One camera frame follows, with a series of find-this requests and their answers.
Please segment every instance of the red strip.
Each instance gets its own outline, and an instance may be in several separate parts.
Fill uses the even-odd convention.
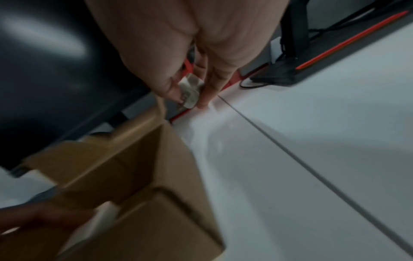
[[[342,43],[339,43],[338,45],[334,46],[333,48],[323,52],[322,54],[320,54],[320,55],[314,57],[313,59],[303,63],[302,65],[296,67],[296,70],[302,70],[302,69],[305,69],[305,68],[315,64],[316,62],[318,62],[321,59],[324,59],[327,56],[337,52],[338,50],[342,49],[343,47],[345,47],[345,46],[347,46],[351,43],[354,43],[355,41],[371,34],[372,32],[377,31],[378,29],[384,27],[385,25],[388,25],[388,24],[396,21],[397,19],[401,18],[402,16],[405,16],[406,14],[408,14],[408,12],[409,11],[403,11],[401,13],[390,16],[389,18],[381,21],[380,23],[378,23],[376,25],[373,25],[372,27],[362,31],[361,33],[354,35],[352,38],[349,38],[346,41],[344,41]]]

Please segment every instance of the white desk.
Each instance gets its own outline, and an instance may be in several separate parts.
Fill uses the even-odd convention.
[[[295,87],[220,96],[413,245],[412,48],[408,25]]]
[[[411,260],[220,98],[174,128],[204,179],[222,260]]]

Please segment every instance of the silver object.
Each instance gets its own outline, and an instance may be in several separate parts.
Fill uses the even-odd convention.
[[[182,93],[182,100],[184,101],[182,106],[188,109],[192,109],[197,105],[199,100],[199,94],[204,86],[203,80],[195,76],[194,74],[187,74],[178,83]]]

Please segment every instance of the hand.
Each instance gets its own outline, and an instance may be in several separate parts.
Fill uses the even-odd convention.
[[[205,108],[232,74],[254,59],[288,0],[85,0],[121,58],[157,95],[182,102],[178,82],[194,42],[194,74]]]
[[[69,210],[49,203],[33,203],[0,209],[0,235],[9,229],[49,224],[74,229],[86,223],[93,210]]]

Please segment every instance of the brown box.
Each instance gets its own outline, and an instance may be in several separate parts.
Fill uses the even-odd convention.
[[[211,261],[223,243],[192,154],[152,108],[107,135],[65,141],[30,156],[62,188],[69,208],[121,206],[108,231],[59,256],[70,261]],[[70,232],[20,229],[0,244],[2,260],[53,260]]]

